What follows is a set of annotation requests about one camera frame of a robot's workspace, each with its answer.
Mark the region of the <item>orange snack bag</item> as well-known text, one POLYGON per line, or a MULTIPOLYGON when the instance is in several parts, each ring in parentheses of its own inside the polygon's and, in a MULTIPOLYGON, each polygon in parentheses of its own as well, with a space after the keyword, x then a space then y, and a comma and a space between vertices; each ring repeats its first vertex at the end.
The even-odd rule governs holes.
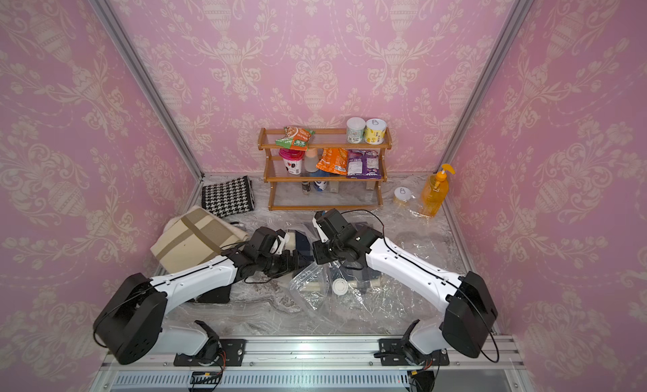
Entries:
POLYGON ((333 175, 346 176, 348 166, 347 149, 324 149, 319 162, 316 164, 320 171, 333 175))

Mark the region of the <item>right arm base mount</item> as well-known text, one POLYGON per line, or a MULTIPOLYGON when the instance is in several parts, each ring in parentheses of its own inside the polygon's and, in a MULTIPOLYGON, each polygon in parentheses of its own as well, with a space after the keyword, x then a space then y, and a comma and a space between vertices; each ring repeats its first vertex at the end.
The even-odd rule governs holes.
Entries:
POLYGON ((442 367, 450 364, 446 349, 435 350, 431 353, 421 353, 410 341, 411 333, 420 320, 413 321, 399 339, 383 338, 378 340, 379 350, 373 357, 380 360, 382 366, 418 366, 423 370, 433 366, 442 367))

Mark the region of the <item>cream black plaid scarf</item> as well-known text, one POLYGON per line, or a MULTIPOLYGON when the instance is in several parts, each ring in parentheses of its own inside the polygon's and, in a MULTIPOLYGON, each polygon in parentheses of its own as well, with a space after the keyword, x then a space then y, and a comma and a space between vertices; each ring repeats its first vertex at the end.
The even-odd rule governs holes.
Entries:
POLYGON ((345 267, 329 267, 307 280, 302 290, 308 293, 334 294, 332 283, 337 278, 343 278, 349 283, 350 290, 347 294, 355 290, 365 293, 367 289, 381 286, 382 275, 371 269, 352 271, 345 267))

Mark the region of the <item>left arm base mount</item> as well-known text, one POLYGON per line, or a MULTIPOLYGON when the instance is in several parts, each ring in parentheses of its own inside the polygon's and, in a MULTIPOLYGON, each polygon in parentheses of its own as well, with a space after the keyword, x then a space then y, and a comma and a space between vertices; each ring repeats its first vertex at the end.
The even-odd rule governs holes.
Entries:
POLYGON ((244 360, 247 341, 245 339, 223 339, 204 321, 196 320, 195 324, 204 331, 207 340, 202 348, 193 355, 178 353, 175 355, 175 367, 222 366, 241 367, 244 360))

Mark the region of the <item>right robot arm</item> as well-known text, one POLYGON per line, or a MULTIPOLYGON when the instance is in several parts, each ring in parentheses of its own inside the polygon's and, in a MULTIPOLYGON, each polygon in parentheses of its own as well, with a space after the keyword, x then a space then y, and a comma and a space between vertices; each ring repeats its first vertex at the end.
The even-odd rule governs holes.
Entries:
POLYGON ((484 353, 494 338, 498 311, 485 280, 475 272, 449 272, 397 246, 383 230, 358 228, 333 208, 318 211, 313 226, 315 262, 346 263, 351 269, 370 268, 400 282, 432 304, 443 319, 439 324, 414 321, 386 356, 400 356, 414 365, 427 363, 433 353, 453 349, 467 358, 484 353))

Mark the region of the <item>purple snack bag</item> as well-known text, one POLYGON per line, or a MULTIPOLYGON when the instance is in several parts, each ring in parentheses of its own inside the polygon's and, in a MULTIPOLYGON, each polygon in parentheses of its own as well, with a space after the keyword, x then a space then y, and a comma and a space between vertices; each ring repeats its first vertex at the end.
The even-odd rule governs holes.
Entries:
POLYGON ((346 176, 362 180, 381 179, 379 153, 374 150, 349 150, 346 176))

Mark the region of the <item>yellow white cup can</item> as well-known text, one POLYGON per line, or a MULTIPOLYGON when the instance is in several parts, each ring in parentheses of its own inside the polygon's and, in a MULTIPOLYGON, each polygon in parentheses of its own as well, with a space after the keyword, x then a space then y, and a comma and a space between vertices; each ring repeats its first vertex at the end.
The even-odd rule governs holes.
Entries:
POLYGON ((364 139, 367 144, 379 145, 384 142, 387 122, 379 118, 367 120, 364 132, 364 139))

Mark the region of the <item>beige knitted scarf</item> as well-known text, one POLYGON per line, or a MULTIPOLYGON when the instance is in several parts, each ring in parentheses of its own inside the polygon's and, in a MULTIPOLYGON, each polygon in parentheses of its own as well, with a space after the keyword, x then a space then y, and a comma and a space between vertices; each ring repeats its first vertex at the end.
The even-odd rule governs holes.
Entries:
POLYGON ((195 222, 190 218, 189 213, 174 217, 165 225, 159 240, 163 242, 178 239, 185 240, 193 234, 192 230, 194 228, 195 222))

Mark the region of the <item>navy grey plaid scarf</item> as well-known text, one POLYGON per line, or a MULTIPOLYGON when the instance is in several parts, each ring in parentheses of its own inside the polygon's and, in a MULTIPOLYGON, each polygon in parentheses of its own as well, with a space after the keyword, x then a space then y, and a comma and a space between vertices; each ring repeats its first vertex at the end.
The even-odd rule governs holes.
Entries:
MULTIPOLYGON (((293 230, 296 232, 297 248, 304 255, 311 255, 313 257, 313 248, 311 238, 313 238, 313 228, 305 226, 300 230, 293 230)), ((313 259, 313 263, 304 268, 301 272, 293 272, 280 277, 277 282, 285 289, 294 288, 302 290, 306 281, 314 278, 320 272, 323 272, 329 267, 342 267, 339 262, 332 262, 326 265, 318 265, 313 259)))

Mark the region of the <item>orange soap pump bottle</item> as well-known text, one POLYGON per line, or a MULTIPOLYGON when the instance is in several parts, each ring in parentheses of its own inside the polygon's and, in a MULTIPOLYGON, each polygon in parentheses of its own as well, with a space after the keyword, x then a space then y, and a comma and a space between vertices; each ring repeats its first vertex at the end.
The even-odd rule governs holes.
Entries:
POLYGON ((438 172, 430 176, 421 194, 421 214, 435 217, 440 211, 449 193, 449 175, 454 175, 455 169, 450 164, 443 164, 438 172))

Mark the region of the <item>black white houndstooth scarf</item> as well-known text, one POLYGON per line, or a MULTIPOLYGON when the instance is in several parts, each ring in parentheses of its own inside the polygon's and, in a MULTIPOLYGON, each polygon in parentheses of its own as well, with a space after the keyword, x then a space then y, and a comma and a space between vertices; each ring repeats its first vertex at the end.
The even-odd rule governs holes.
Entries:
POLYGON ((248 176, 243 176, 232 181, 204 186, 202 208, 219 218, 254 211, 252 181, 248 176))

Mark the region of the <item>pink lid yogurt cup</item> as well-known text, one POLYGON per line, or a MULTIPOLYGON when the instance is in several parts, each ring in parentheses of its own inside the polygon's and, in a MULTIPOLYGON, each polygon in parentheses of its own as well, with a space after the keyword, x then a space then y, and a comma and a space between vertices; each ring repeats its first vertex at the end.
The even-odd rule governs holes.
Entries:
POLYGON ((280 149, 279 156, 283 159, 283 163, 288 174, 301 176, 303 173, 304 151, 296 149, 280 149))

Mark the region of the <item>aluminium front rail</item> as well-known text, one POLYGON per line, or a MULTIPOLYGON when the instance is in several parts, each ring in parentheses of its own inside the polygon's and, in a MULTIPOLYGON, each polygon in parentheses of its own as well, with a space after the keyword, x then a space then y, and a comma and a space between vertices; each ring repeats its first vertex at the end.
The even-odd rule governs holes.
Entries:
MULTIPOLYGON (((246 336, 243 348, 228 348, 227 368, 242 369, 374 369, 387 351, 369 336, 246 336)), ((512 336, 496 336, 485 343, 478 358, 468 358, 447 348, 438 355, 442 369, 524 369, 522 355, 512 336)))

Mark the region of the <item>white vacuum bag valve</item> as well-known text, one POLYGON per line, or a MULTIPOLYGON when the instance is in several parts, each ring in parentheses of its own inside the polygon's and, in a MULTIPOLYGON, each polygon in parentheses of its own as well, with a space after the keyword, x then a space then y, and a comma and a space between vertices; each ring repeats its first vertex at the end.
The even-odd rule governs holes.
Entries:
POLYGON ((349 290, 350 290, 350 285, 347 282, 347 280, 343 278, 337 278, 332 283, 332 291, 334 295, 344 296, 349 292, 349 290))

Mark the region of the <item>clear plastic vacuum bag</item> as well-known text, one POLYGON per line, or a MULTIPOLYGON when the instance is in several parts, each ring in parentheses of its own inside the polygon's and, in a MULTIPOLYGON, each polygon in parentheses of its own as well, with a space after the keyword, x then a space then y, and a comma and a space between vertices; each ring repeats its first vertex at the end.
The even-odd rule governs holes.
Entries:
MULTIPOLYGON (((385 230, 395 245, 441 269, 464 274, 446 213, 429 218, 416 212, 417 200, 345 218, 357 227, 385 230)), ((401 334, 415 320, 437 326, 444 314, 417 292, 376 269, 356 263, 312 265, 269 281, 262 275, 237 284, 220 323, 229 335, 332 336, 401 334)))

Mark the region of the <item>green white cup can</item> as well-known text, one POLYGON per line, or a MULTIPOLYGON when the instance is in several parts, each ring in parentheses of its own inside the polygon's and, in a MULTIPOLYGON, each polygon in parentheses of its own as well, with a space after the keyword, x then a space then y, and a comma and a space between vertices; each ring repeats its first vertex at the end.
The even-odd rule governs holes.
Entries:
POLYGON ((360 144, 364 140, 366 121, 361 117, 351 117, 346 122, 346 140, 349 144, 360 144))

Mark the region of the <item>wooden three-tier shelf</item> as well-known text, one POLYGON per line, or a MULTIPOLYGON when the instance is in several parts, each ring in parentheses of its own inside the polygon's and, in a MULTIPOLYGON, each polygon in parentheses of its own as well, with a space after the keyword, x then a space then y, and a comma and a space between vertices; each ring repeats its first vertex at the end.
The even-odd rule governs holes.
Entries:
POLYGON ((393 138, 390 129, 385 130, 384 141, 381 144, 349 144, 346 142, 346 130, 344 128, 316 128, 315 135, 309 142, 313 149, 322 151, 324 149, 365 149, 375 151, 378 154, 378 167, 381 176, 377 179, 352 179, 341 175, 332 175, 326 177, 314 176, 297 176, 287 172, 283 164, 283 158, 278 152, 280 146, 276 144, 276 139, 283 136, 282 128, 265 128, 259 131, 258 149, 265 154, 265 167, 263 171, 263 181, 270 185, 270 194, 268 209, 271 211, 317 211, 326 210, 328 205, 315 203, 314 205, 296 204, 281 205, 276 201, 276 196, 281 190, 283 183, 297 183, 298 185, 308 181, 323 181, 327 183, 343 182, 360 184, 365 188, 372 188, 373 194, 365 203, 350 202, 343 204, 340 202, 332 204, 332 208, 338 210, 352 209, 375 209, 384 205, 382 194, 383 185, 388 181, 389 174, 386 168, 386 153, 393 147, 393 138))

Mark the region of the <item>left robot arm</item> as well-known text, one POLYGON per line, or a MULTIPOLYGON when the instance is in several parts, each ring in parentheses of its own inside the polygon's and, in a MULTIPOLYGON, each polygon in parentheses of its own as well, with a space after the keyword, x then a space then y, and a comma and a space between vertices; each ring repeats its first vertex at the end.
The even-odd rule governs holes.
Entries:
POLYGON ((258 228, 249 240, 226 245, 206 262, 158 277, 129 276, 93 324, 93 338, 121 365, 151 354, 174 354, 178 365, 225 366, 219 335, 204 321, 166 326, 167 314, 215 289, 227 289, 256 273, 272 281, 313 262, 305 233, 258 228))

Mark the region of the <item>small white bottle on shelf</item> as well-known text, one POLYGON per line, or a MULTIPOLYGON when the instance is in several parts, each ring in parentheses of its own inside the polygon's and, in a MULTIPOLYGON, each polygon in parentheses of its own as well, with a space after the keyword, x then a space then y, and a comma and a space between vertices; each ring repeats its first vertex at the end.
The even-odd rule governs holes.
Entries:
POLYGON ((304 154, 304 167, 308 173, 315 173, 318 170, 319 162, 318 149, 308 149, 304 154))

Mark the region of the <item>red green snack packet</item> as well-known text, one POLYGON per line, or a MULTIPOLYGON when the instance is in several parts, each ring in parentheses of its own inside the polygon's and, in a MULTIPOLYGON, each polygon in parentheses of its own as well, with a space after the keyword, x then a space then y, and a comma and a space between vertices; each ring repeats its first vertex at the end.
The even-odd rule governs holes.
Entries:
POLYGON ((276 139, 275 144, 283 149, 305 151, 315 131, 296 126, 284 127, 282 138, 276 139))

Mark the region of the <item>beige brown plaid scarf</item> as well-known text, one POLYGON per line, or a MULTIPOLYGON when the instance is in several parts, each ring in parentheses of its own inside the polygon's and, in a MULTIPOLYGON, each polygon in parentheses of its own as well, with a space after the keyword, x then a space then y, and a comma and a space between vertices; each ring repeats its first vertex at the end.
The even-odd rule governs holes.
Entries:
POLYGON ((169 273, 181 272, 208 262, 220 255, 225 248, 249 238, 244 230, 203 208, 194 206, 188 213, 195 222, 190 237, 170 242, 163 242, 158 238, 150 248, 153 256, 169 273))

